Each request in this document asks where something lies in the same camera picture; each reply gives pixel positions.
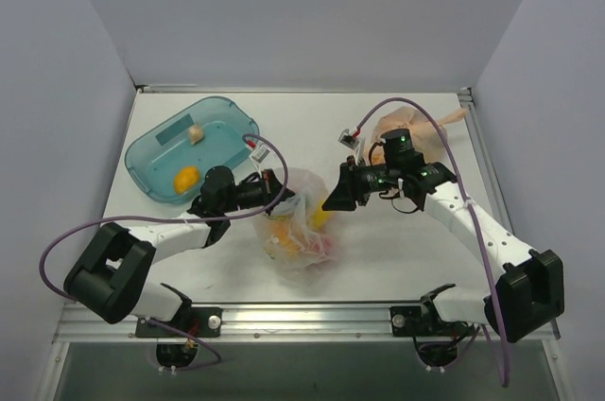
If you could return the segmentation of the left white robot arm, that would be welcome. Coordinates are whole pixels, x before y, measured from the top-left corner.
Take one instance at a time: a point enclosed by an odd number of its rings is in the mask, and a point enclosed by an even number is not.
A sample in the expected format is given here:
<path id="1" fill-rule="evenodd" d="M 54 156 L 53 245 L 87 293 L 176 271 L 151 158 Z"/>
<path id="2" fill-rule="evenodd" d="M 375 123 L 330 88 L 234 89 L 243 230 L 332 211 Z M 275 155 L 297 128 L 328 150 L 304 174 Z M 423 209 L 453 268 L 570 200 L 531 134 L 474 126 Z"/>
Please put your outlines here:
<path id="1" fill-rule="evenodd" d="M 110 221 L 92 240 L 63 282 L 67 294 L 106 323 L 129 315 L 153 319 L 170 336 L 191 324 L 190 299 L 166 283 L 149 280 L 153 264 L 173 255 L 216 244 L 229 230 L 236 213 L 269 214 L 294 197 L 287 177 L 271 169 L 235 181 L 226 166 L 209 170 L 189 209 L 172 223 L 125 227 Z"/>

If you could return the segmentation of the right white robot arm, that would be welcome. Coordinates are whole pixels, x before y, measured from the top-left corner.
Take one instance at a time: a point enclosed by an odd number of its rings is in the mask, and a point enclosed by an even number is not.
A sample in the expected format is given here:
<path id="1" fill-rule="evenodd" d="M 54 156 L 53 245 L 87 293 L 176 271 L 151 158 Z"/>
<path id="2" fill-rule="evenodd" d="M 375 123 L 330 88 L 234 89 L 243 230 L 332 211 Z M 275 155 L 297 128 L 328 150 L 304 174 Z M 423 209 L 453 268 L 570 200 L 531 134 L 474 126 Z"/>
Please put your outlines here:
<path id="1" fill-rule="evenodd" d="M 352 212 L 373 193 L 396 190 L 440 222 L 486 271 L 487 291 L 446 284 L 425 294 L 419 311 L 425 331 L 439 334 L 451 323 L 476 323 L 515 343 L 561 316 L 563 263 L 553 251 L 535 250 L 465 196 L 452 171 L 427 163 L 413 147 L 409 130 L 387 131 L 378 144 L 384 163 L 366 166 L 348 157 L 323 210 Z"/>

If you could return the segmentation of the clear printed plastic bag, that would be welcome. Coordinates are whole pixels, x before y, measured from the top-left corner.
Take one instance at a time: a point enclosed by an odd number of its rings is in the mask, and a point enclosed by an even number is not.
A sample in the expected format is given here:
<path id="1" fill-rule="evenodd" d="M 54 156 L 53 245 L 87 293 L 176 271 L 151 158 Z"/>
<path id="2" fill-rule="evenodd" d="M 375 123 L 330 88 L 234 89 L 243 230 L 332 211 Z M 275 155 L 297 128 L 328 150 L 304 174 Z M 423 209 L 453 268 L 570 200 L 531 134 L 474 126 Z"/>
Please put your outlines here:
<path id="1" fill-rule="evenodd" d="M 271 213 L 252 219 L 254 231 L 276 271 L 288 282 L 310 286 L 334 267 L 339 257 L 339 224 L 334 213 L 321 230 L 309 223 L 317 206 L 327 199 L 324 180 L 308 169 L 292 167 L 288 170 L 287 188 L 296 195 L 279 203 Z M 269 241 L 275 225 L 288 226 L 290 236 L 298 243 L 299 253 L 289 256 L 276 249 Z"/>

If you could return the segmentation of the orange yellow fake mango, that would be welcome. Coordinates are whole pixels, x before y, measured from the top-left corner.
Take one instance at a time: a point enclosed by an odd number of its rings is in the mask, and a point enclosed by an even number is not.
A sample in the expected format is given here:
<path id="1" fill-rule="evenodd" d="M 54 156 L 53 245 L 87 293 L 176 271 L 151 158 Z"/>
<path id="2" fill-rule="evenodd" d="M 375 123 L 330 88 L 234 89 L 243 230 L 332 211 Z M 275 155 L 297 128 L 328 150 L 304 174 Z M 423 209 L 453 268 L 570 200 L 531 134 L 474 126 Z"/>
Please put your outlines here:
<path id="1" fill-rule="evenodd" d="M 276 249 L 289 256 L 294 256 L 299 253 L 300 247 L 298 243 L 290 236 L 287 225 L 275 225 L 272 228 L 269 241 Z"/>

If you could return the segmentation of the yellow fake lemon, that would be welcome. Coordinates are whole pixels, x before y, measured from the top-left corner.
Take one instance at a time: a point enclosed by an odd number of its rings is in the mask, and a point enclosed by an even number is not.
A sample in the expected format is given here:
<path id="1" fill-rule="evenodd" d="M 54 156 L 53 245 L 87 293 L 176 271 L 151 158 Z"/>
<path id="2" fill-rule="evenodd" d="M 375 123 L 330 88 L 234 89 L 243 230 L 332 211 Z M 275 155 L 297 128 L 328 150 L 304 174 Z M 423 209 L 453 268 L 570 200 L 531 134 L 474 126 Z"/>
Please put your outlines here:
<path id="1" fill-rule="evenodd" d="M 333 215 L 333 211 L 325 211 L 323 209 L 323 203 L 321 202 L 312 213 L 309 223 L 315 230 L 319 231 L 327 225 Z"/>

